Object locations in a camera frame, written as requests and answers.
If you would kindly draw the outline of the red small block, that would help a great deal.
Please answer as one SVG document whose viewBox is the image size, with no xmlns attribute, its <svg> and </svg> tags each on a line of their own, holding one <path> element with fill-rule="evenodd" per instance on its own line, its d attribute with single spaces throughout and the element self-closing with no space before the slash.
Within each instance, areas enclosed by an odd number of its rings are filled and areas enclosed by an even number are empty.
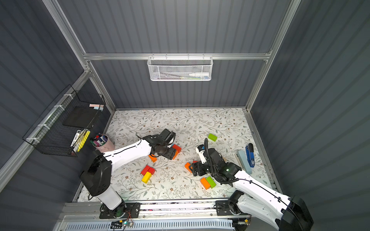
<svg viewBox="0 0 370 231">
<path fill-rule="evenodd" d="M 149 167 L 148 170 L 147 170 L 147 172 L 149 172 L 151 175 L 154 175 L 155 169 L 152 168 L 152 167 Z"/>
</svg>

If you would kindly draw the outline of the red long block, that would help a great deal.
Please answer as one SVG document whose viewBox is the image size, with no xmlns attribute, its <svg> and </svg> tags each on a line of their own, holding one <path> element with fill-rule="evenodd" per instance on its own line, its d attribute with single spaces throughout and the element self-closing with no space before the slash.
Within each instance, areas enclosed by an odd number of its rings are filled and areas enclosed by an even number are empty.
<svg viewBox="0 0 370 231">
<path fill-rule="evenodd" d="M 150 169 L 151 169 L 151 167 L 150 166 L 148 166 L 148 165 L 146 165 L 145 167 L 144 167 L 144 169 L 141 171 L 141 174 L 144 176 L 144 175 L 146 175 L 146 173 L 147 172 L 149 172 L 150 171 Z"/>
</svg>

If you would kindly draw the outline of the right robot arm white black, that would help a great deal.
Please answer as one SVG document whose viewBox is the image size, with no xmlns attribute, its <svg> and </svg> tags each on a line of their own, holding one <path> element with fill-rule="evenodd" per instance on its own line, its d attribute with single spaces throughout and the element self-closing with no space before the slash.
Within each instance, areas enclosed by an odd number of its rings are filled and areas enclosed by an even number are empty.
<svg viewBox="0 0 370 231">
<path fill-rule="evenodd" d="M 200 157 L 190 168 L 195 176 L 210 174 L 218 183 L 235 188 L 228 199 L 232 214 L 250 214 L 278 231 L 311 230 L 314 221 L 303 199 L 270 189 L 238 165 L 224 161 L 213 148 L 200 145 L 195 150 Z"/>
</svg>

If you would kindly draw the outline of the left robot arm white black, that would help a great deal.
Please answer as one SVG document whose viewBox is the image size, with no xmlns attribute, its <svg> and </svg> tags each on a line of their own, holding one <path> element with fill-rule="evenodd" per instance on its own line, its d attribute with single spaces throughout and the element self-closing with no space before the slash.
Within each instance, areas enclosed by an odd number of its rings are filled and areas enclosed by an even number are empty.
<svg viewBox="0 0 370 231">
<path fill-rule="evenodd" d="M 97 197 L 109 210 L 114 211 L 124 205 L 124 201 L 111 186 L 112 173 L 142 157 L 172 160 L 176 154 L 176 149 L 172 147 L 175 138 L 175 132 L 164 129 L 160 134 L 148 135 L 126 147 L 102 153 L 82 171 L 80 179 L 90 196 Z"/>
</svg>

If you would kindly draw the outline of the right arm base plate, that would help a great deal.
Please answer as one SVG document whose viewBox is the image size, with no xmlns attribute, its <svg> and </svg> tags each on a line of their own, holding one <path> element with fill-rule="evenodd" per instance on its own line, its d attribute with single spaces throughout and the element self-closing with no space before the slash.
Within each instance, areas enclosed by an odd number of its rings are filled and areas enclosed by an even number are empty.
<svg viewBox="0 0 370 231">
<path fill-rule="evenodd" d="M 228 200 L 217 200 L 214 209 L 218 216 L 250 216 L 238 209 L 236 205 L 230 204 Z"/>
</svg>

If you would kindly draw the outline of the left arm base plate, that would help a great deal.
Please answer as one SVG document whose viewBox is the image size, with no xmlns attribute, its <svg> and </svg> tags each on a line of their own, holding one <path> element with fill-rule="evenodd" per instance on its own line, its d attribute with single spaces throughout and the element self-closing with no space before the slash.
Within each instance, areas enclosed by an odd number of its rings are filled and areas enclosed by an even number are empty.
<svg viewBox="0 0 370 231">
<path fill-rule="evenodd" d="M 100 207 L 100 219 L 130 219 L 138 218 L 141 204 L 122 202 L 117 208 L 110 210 L 105 204 Z"/>
</svg>

